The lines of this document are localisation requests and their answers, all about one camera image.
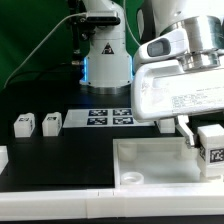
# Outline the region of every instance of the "green wall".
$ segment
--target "green wall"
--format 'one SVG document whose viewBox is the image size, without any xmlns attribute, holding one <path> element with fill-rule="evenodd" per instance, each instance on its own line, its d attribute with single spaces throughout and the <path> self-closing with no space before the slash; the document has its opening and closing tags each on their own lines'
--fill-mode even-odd
<svg viewBox="0 0 224 224">
<path fill-rule="evenodd" d="M 136 37 L 136 10 L 142 2 L 143 0 L 127 0 L 127 15 Z M 11 72 L 68 15 L 66 0 L 0 0 L 0 89 Z M 87 49 L 88 43 L 82 45 L 83 52 L 88 51 Z M 127 33 L 128 52 L 133 55 L 136 49 L 136 44 Z M 69 62 L 71 55 L 71 32 L 66 25 L 62 25 L 22 71 L 39 71 L 61 62 Z"/>
</svg>

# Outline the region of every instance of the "black table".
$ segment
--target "black table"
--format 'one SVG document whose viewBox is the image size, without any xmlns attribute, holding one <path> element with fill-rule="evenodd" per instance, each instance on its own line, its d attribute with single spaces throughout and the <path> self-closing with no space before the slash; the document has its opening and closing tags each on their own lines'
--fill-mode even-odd
<svg viewBox="0 0 224 224">
<path fill-rule="evenodd" d="M 62 129 L 58 137 L 42 137 L 48 113 L 68 109 L 130 108 L 130 93 L 97 95 L 69 81 L 19 82 L 0 94 L 0 145 L 7 145 L 9 163 L 0 176 L 0 192 L 24 192 L 114 187 L 113 139 L 172 137 L 157 127 Z M 13 123 L 19 114 L 34 113 L 31 138 L 16 139 Z M 40 221 L 29 223 L 222 223 L 222 216 L 119 218 Z"/>
</svg>

